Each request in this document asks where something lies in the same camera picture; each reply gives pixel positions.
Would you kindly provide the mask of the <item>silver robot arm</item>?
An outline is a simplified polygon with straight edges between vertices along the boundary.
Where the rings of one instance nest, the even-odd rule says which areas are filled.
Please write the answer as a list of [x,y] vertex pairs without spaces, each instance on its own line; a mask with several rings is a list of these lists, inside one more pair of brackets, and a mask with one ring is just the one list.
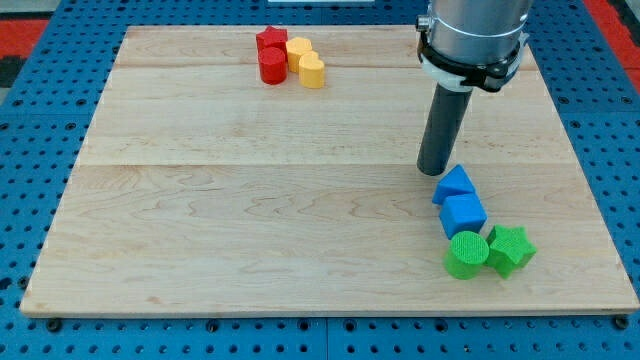
[[532,0],[432,0],[416,18],[422,69],[445,89],[495,93],[517,72]]

